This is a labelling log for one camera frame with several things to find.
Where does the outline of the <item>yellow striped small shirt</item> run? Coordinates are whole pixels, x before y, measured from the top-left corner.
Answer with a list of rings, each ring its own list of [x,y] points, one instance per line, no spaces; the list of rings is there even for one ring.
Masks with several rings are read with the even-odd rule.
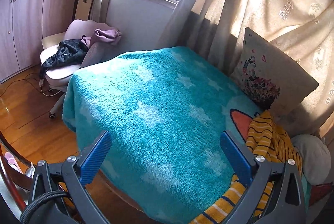
[[[302,185],[307,184],[302,175],[302,157],[293,147],[288,133],[274,122],[268,111],[252,118],[242,111],[231,109],[229,117],[242,138],[242,142],[254,157],[262,156],[266,161],[275,163],[286,163],[290,159],[293,160],[302,179]],[[228,190],[207,210],[194,218],[192,223],[220,223],[231,213],[249,187],[241,178],[241,170],[233,174],[229,183]]]

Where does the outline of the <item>red cushion at bedside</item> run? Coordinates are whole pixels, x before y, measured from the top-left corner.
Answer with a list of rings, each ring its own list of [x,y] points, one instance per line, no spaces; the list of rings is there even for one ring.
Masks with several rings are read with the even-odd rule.
[[[333,182],[311,187],[309,206],[314,205],[333,191]]]

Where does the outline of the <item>light grey plush pillow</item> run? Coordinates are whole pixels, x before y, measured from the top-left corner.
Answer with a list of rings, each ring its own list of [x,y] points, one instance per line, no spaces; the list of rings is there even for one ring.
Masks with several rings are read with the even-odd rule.
[[[314,135],[297,135],[292,144],[302,157],[302,171],[311,185],[322,184],[331,169],[331,153],[327,146]]]

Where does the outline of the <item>white floral butterfly pillow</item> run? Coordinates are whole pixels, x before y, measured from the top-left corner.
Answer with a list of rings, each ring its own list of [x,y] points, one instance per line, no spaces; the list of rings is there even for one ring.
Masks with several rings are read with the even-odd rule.
[[[287,115],[319,86],[295,60],[249,27],[230,77],[258,107],[274,116]]]

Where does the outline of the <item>teal fleece cartoon blanket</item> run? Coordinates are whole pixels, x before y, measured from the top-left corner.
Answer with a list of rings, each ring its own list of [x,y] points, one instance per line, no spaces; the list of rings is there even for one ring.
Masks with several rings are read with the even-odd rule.
[[[62,119],[80,149],[103,130],[112,146],[101,169],[162,223],[192,223],[235,173],[220,146],[237,109],[262,111],[226,75],[186,47],[129,52],[76,71]]]

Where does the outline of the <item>black jacket on chair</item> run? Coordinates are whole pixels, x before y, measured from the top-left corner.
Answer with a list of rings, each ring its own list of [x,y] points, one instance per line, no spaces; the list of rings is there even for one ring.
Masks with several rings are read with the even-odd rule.
[[[88,48],[81,42],[81,39],[61,41],[58,51],[41,65],[39,78],[44,79],[48,70],[82,64],[87,52]]]

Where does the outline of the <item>purple garment on chair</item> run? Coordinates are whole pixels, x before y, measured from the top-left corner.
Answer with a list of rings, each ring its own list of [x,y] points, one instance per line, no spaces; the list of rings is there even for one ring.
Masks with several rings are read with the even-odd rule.
[[[95,43],[106,43],[109,45],[117,45],[122,37],[122,33],[116,29],[112,28],[106,31],[101,29],[96,29],[91,37],[82,37],[81,42],[90,49]]]

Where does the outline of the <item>cardboard panel by window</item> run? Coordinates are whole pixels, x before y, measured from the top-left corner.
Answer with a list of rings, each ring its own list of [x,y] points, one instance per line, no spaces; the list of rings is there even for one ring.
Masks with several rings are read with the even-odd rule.
[[[74,19],[88,20],[92,0],[78,0]]]

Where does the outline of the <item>beige star curtain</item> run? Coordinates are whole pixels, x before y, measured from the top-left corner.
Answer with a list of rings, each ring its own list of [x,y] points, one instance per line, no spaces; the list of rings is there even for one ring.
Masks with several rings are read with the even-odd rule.
[[[234,80],[241,76],[247,29],[290,62],[257,60],[283,76],[301,66],[318,87],[278,124],[291,136],[333,138],[333,0],[93,0],[91,20],[117,27],[118,46],[103,60],[131,51],[186,46]]]

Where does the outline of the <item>pink wooden wardrobe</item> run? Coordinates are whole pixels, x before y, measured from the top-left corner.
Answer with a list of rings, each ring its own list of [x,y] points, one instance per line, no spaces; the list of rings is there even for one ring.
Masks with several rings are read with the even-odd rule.
[[[44,37],[66,31],[75,0],[1,0],[1,81],[40,62]]]

